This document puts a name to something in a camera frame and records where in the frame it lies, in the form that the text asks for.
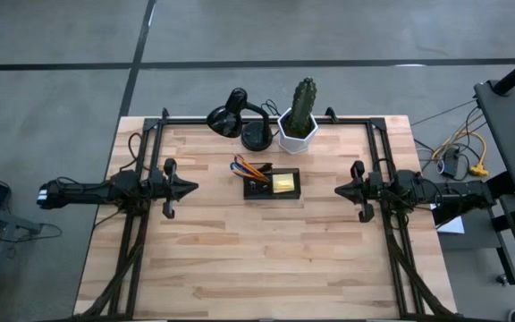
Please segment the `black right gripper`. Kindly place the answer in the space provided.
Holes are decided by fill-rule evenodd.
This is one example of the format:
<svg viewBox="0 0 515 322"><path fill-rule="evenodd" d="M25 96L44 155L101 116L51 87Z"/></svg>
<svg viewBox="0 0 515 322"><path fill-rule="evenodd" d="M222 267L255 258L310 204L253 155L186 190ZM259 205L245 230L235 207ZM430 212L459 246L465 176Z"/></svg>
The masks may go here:
<svg viewBox="0 0 515 322"><path fill-rule="evenodd" d="M353 204L361 205L359 221L361 223L370 222L375 216L375 210L368 202L383 199L387 184L379 171L369 172L364 178L365 166L360 160L353 163L350 172L352 181L336 187L335 193Z"/></svg>

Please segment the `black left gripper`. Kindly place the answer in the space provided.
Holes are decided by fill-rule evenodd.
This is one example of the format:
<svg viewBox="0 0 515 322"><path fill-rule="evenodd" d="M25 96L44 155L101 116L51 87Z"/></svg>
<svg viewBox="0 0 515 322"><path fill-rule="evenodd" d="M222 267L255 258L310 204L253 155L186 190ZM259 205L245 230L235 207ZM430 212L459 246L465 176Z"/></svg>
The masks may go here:
<svg viewBox="0 0 515 322"><path fill-rule="evenodd" d="M156 166L151 170L149 175L150 199L165 199L163 204L163 215L168 219L174 219L175 212L173 210L173 176L176 172L176 161L173 158L165 160L163 170L159 170ZM181 200L189 193L198 188L196 182L190 182L181 179L178 175L174 176L175 199Z"/></svg>

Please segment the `yellow sticky notes pad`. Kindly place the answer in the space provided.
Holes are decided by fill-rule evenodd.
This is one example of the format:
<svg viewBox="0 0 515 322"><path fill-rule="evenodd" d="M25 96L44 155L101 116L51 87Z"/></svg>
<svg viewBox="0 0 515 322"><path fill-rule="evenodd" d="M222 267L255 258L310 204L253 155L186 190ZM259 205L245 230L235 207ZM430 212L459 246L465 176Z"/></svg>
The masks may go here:
<svg viewBox="0 0 515 322"><path fill-rule="evenodd" d="M288 174L273 174L273 193L284 193L295 190L294 175Z"/></svg>

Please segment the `orange pencil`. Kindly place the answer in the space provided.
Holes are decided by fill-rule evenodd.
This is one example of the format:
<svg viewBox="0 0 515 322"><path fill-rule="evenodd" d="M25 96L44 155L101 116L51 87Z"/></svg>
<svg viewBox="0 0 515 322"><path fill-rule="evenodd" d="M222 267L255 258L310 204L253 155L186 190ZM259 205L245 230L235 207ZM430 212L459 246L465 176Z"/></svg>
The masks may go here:
<svg viewBox="0 0 515 322"><path fill-rule="evenodd" d="M245 172L242 172L242 171L232 171L234 174L236 174L237 176L239 177L242 177L242 178L249 178L250 180L254 180L254 181L259 181L259 182L271 182L270 179L268 179L266 176L264 176L263 174L253 174L253 173L245 173Z"/></svg>
<svg viewBox="0 0 515 322"><path fill-rule="evenodd" d="M255 168L253 165L250 165L246 162L238 162L238 161L234 161L238 168L239 168L239 171L242 171L242 172L245 172L245 173L253 173L253 174L262 174L261 172L258 171L257 168Z"/></svg>
<svg viewBox="0 0 515 322"><path fill-rule="evenodd" d="M258 171L251 163L246 161L241 155L235 155L231 163L231 171L241 177L254 178L259 181L267 181L266 176Z"/></svg>

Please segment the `black mesh desk organizer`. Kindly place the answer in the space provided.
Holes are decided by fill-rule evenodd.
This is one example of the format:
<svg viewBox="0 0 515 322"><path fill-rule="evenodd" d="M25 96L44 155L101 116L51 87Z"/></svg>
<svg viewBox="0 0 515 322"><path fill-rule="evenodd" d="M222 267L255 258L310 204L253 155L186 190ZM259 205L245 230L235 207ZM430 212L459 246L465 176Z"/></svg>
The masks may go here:
<svg viewBox="0 0 515 322"><path fill-rule="evenodd" d="M265 200L265 199L299 199L301 194L300 170L299 168L277 168L271 163L253 163L253 165L263 173L271 182L259 182L243 178L243 198L245 200ZM295 190L284 193L273 193L273 174L294 175Z"/></svg>

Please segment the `white hexagonal plant pot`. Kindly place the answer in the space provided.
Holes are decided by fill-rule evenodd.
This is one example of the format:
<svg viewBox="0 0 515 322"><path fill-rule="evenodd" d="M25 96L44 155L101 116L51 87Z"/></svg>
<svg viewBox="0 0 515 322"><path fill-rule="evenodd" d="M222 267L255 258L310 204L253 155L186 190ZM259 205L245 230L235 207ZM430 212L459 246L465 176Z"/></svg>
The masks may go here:
<svg viewBox="0 0 515 322"><path fill-rule="evenodd" d="M289 154L299 154L302 152L305 152L315 135L318 131L318 124L315 120L314 115L309 115L310 120L310 130L308 131L308 135L305 138L297 138L292 137L289 134L286 133L285 129L283 128L283 124L286 121L286 119L290 116L291 109L288 108L277 120L277 125L279 128L279 140L278 145L285 150Z"/></svg>

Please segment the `black desk lamp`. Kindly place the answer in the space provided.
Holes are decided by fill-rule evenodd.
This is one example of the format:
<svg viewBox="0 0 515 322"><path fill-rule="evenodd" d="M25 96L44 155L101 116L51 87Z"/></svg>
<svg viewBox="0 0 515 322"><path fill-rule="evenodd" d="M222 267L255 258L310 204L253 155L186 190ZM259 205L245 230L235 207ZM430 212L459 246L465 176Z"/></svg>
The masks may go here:
<svg viewBox="0 0 515 322"><path fill-rule="evenodd" d="M243 124L241 112L249 110L261 116L260 121ZM250 151L263 151L273 141L269 114L248 101L248 93L243 88L235 88L226 103L212 110L206 118L207 126L226 138L241 138L244 148Z"/></svg>

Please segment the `green cactus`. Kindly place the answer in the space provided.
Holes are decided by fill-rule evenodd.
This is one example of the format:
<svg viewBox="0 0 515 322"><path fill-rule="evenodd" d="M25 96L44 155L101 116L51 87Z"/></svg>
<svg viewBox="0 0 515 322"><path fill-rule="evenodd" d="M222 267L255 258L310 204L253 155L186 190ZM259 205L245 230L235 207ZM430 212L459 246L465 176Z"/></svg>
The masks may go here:
<svg viewBox="0 0 515 322"><path fill-rule="evenodd" d="M286 133L304 139L311 129L310 114L317 95L317 85L310 77L303 79L295 89L291 114L285 122Z"/></svg>

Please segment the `black power adapter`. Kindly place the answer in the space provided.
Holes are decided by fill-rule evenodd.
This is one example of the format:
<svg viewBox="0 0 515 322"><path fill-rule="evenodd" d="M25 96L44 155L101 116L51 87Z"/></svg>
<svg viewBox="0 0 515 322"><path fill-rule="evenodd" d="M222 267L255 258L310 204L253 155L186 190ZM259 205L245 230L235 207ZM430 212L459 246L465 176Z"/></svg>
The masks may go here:
<svg viewBox="0 0 515 322"><path fill-rule="evenodd" d="M443 156L437 162L437 172L442 176L455 179L458 174L459 153L458 148L447 148Z"/></svg>

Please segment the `white paper sheet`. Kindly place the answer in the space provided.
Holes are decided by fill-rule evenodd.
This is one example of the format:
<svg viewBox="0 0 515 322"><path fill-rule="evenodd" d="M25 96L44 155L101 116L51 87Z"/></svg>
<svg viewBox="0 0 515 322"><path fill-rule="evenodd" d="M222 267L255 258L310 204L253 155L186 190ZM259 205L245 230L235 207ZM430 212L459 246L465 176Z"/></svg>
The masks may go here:
<svg viewBox="0 0 515 322"><path fill-rule="evenodd" d="M435 228L439 233L464 234L464 224L454 206L431 206Z"/></svg>

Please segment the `black table leg beam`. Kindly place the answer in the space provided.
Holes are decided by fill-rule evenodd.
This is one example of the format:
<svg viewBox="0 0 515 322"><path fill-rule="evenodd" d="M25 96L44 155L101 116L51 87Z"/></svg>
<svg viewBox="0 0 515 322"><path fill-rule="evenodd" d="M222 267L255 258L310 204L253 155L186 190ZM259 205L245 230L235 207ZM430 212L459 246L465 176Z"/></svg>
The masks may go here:
<svg viewBox="0 0 515 322"><path fill-rule="evenodd" d="M454 206L460 216L476 209L491 209L505 194L515 193L515 183L508 172L503 172L486 181L438 183L434 202L440 206Z"/></svg>

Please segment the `black aluminium table frame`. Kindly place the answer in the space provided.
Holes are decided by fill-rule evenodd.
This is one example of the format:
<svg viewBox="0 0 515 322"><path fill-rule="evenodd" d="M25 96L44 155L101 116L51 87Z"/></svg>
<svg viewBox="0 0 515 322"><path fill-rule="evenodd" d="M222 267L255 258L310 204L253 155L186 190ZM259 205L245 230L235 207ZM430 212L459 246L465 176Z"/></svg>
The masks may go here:
<svg viewBox="0 0 515 322"><path fill-rule="evenodd" d="M212 132L203 119L171 117L148 135L150 148L177 162L198 188L163 216L155 203L138 273L129 273L106 313L136 319L397 318L418 311L408 282L393 284L383 218L359 221L359 207L335 188L361 160L391 158L417 170L408 118L318 118L308 150L279 146L253 153ZM300 171L298 199L246 200L229 164L251 162Z"/></svg>

